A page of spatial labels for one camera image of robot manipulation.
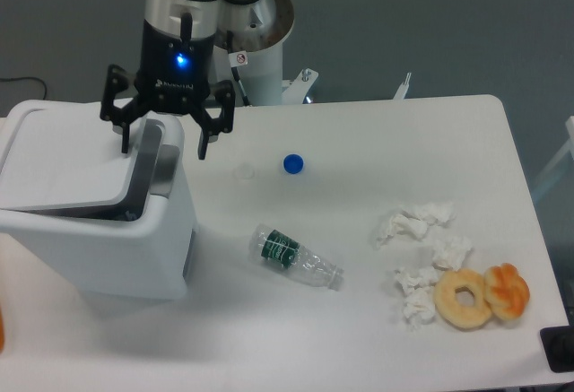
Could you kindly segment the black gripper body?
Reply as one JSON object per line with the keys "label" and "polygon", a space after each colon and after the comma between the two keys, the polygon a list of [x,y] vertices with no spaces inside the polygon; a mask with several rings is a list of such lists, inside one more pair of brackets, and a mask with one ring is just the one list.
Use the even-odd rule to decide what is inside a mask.
{"label": "black gripper body", "polygon": [[140,66],[135,77],[135,115],[148,112],[206,114],[209,66],[215,36],[182,39],[143,23]]}

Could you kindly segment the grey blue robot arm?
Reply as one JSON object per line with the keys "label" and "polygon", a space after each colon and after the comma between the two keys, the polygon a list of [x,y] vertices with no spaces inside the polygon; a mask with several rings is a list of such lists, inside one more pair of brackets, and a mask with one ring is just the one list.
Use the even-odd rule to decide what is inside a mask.
{"label": "grey blue robot arm", "polygon": [[223,4],[258,0],[145,0],[140,65],[130,74],[110,65],[100,118],[121,135],[129,150],[130,128],[148,112],[190,115],[201,128],[198,157],[233,128],[235,91],[229,80],[208,80]]}

